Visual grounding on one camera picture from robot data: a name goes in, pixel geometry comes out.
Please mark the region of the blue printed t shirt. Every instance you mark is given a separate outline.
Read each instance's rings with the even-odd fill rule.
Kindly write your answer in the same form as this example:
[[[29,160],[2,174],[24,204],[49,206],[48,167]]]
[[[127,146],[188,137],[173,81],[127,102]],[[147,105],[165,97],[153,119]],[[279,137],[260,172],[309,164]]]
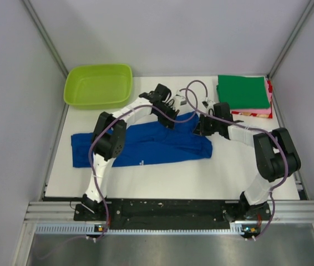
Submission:
[[[199,121],[175,124],[173,130],[159,122],[130,126],[126,131],[125,146],[113,162],[113,167],[156,165],[211,158],[212,142],[205,136],[193,134]]]

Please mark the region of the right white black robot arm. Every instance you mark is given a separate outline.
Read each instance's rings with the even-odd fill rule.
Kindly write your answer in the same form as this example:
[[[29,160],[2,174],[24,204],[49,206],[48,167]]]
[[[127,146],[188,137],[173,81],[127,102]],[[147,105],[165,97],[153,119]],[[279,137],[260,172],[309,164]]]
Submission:
[[[274,182],[281,183],[301,168],[301,160],[286,128],[272,131],[256,129],[241,120],[234,120],[228,103],[211,100],[202,102],[206,113],[201,113],[195,135],[211,136],[218,133],[225,139],[237,141],[254,149],[257,175],[240,194],[237,216],[252,219],[266,206],[274,190]]]

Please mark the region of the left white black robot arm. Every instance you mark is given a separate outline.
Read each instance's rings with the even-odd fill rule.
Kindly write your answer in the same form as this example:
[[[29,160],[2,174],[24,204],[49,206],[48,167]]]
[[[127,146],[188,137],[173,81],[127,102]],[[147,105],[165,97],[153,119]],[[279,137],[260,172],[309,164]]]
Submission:
[[[105,215],[103,205],[107,196],[107,176],[115,159],[125,146],[126,131],[138,120],[155,115],[164,127],[173,129],[185,97],[158,84],[155,90],[141,93],[136,100],[114,113],[102,112],[93,131],[88,159],[92,169],[88,188],[83,194],[82,205],[92,219]]]

